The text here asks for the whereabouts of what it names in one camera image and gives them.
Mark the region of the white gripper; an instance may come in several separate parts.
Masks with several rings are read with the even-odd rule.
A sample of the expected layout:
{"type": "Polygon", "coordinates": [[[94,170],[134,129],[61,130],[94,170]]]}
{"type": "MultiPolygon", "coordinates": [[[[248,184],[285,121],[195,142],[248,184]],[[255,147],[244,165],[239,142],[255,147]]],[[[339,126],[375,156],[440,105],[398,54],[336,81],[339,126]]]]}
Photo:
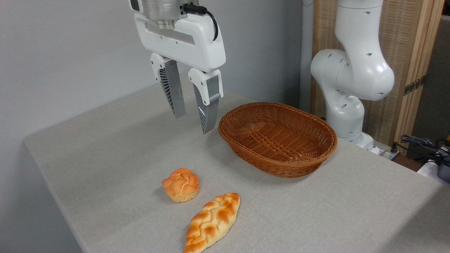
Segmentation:
{"type": "Polygon", "coordinates": [[[153,74],[163,88],[174,117],[186,114],[177,65],[180,62],[192,67],[188,77],[193,83],[202,132],[213,130],[220,98],[224,96],[221,72],[217,69],[225,64],[226,54],[221,33],[213,40],[212,19],[188,14],[174,22],[174,29],[160,29],[140,13],[135,13],[134,19],[141,43],[153,52],[150,57],[153,74]]]}

